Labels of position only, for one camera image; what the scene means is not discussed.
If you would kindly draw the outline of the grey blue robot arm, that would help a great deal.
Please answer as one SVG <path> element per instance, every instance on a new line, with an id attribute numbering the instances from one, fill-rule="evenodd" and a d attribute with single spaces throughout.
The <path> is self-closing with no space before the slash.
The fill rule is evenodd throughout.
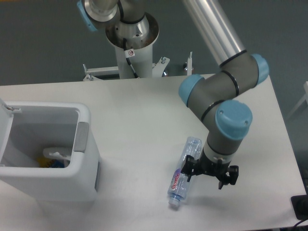
<path id="1" fill-rule="evenodd" d="M 216 177 L 219 187 L 234 185 L 239 168 L 231 160 L 252 122 L 248 106 L 235 98 L 262 83 L 269 66 L 259 54 L 249 54 L 216 0 L 184 1 L 220 71 L 208 78 L 188 74 L 179 87 L 185 105 L 208 129 L 199 158 L 188 156 L 181 172 L 188 177 Z M 142 0 L 80 0 L 79 12 L 90 31 L 104 28 L 117 53 L 121 79 L 154 76 L 152 54 L 141 55 L 157 40 L 157 21 Z"/>

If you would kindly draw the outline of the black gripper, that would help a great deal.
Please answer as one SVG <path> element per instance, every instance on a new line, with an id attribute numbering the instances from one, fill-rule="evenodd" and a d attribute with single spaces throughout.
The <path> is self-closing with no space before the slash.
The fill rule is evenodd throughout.
<path id="1" fill-rule="evenodd" d="M 216 177 L 219 180 L 218 189 L 221 190 L 224 185 L 235 185 L 239 177 L 239 167 L 229 166 L 231 160 L 232 154 L 222 155 L 211 148 L 203 148 L 199 159 L 191 155 L 185 157 L 181 173 L 187 176 L 187 182 L 190 182 L 192 176 Z"/>

